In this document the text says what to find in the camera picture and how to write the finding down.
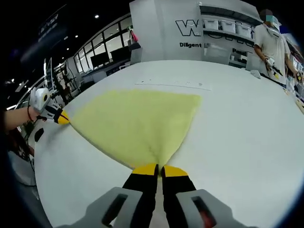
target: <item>person's hand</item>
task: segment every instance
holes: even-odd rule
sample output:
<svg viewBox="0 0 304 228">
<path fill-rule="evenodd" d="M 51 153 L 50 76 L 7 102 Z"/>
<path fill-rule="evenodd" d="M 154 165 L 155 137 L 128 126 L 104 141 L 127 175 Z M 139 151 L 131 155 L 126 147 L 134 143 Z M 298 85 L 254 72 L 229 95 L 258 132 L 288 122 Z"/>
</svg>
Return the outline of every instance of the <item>person's hand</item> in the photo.
<svg viewBox="0 0 304 228">
<path fill-rule="evenodd" d="M 293 78 L 295 78 L 296 80 L 298 80 L 298 72 L 297 71 L 295 71 L 295 72 L 293 72 Z"/>
<path fill-rule="evenodd" d="M 39 112 L 36 112 L 32 106 L 28 108 L 29 120 L 36 121 L 37 116 L 40 115 Z"/>
<path fill-rule="evenodd" d="M 267 71 L 271 71 L 271 69 L 270 69 L 270 64 L 269 64 L 269 62 L 268 62 L 268 58 L 266 57 L 265 59 L 264 59 L 264 63 L 265 63 L 265 66 L 266 66 L 266 70 Z"/>
</svg>

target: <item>person's arm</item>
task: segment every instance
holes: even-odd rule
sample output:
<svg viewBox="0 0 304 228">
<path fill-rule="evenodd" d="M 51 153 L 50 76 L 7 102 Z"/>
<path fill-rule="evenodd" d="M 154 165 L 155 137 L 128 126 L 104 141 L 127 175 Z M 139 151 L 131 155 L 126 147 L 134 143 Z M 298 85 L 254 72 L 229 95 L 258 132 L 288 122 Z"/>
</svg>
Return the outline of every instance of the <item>person's arm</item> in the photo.
<svg viewBox="0 0 304 228">
<path fill-rule="evenodd" d="M 264 42 L 264 27 L 256 26 L 254 50 L 256 54 L 260 57 L 260 59 L 263 61 L 263 63 L 265 63 L 267 57 L 263 54 L 262 51 L 263 42 Z"/>
<path fill-rule="evenodd" d="M 285 63 L 288 66 L 288 68 L 291 70 L 291 72 L 293 73 L 293 77 L 296 78 L 298 71 L 294 68 L 294 65 L 290 61 L 288 54 L 285 54 Z"/>
<path fill-rule="evenodd" d="M 39 113 L 36 112 L 32 107 L 24 107 L 20 109 L 6 111 L 4 113 L 5 130 L 9 131 L 26 123 L 30 120 L 29 115 L 31 120 L 35 121 Z"/>
<path fill-rule="evenodd" d="M 261 58 L 261 60 L 263 62 L 265 62 L 265 60 L 267 59 L 267 57 L 263 54 L 262 49 L 260 48 L 260 46 L 257 45 L 257 44 L 255 44 L 254 45 L 254 49 L 255 49 L 256 54 Z"/>
<path fill-rule="evenodd" d="M 282 36 L 282 39 L 283 39 L 283 42 L 284 42 L 284 49 L 285 49 L 285 63 L 288 66 L 288 68 L 291 70 L 291 72 L 293 73 L 293 77 L 296 78 L 296 75 L 297 75 L 298 71 L 294 68 L 293 63 L 289 59 L 290 49 L 289 49 L 289 46 L 287 44 L 287 41 L 286 41 L 285 37 Z"/>
</svg>

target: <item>glass wall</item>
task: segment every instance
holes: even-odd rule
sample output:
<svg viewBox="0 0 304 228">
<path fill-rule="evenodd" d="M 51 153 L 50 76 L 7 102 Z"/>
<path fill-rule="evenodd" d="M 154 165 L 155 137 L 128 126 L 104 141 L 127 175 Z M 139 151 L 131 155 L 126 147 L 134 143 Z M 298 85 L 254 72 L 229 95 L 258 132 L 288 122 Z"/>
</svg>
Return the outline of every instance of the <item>glass wall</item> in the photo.
<svg viewBox="0 0 304 228">
<path fill-rule="evenodd" d="M 91 57 L 104 52 L 112 61 L 111 51 L 128 45 L 129 29 L 132 28 L 132 19 L 128 16 L 97 34 L 74 56 L 78 72 L 93 70 Z"/>
</svg>

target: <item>face mask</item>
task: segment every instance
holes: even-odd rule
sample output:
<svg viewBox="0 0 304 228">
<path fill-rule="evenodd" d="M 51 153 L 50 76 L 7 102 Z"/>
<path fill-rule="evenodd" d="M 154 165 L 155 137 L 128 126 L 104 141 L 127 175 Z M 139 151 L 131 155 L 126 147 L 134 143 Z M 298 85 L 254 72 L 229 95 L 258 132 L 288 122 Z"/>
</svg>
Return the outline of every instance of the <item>face mask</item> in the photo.
<svg viewBox="0 0 304 228">
<path fill-rule="evenodd" d="M 269 22 L 273 23 L 274 22 L 274 16 L 266 15 L 266 21 L 269 21 Z"/>
</svg>

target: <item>white storage box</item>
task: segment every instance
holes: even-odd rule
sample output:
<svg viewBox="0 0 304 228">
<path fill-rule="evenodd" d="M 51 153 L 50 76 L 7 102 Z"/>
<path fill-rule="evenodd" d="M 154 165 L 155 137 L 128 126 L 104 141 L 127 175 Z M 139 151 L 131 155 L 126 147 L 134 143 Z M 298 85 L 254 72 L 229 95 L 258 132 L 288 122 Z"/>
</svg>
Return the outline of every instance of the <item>white storage box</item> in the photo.
<svg viewBox="0 0 304 228">
<path fill-rule="evenodd" d="M 219 29 L 219 21 L 216 19 L 203 19 L 206 29 Z"/>
<path fill-rule="evenodd" d="M 232 32 L 232 33 L 236 32 L 236 24 L 234 22 L 222 20 L 221 25 L 222 25 L 223 31 Z"/>
<path fill-rule="evenodd" d="M 290 61 L 292 62 L 292 64 L 294 65 L 294 68 L 295 68 L 296 70 L 298 70 L 298 65 L 299 65 L 298 60 L 297 60 L 293 55 L 290 55 L 290 56 L 289 56 L 289 59 L 290 59 Z"/>
<path fill-rule="evenodd" d="M 236 25 L 237 26 L 237 33 L 241 36 L 251 38 L 251 28 L 248 28 L 244 25 Z"/>
</svg>

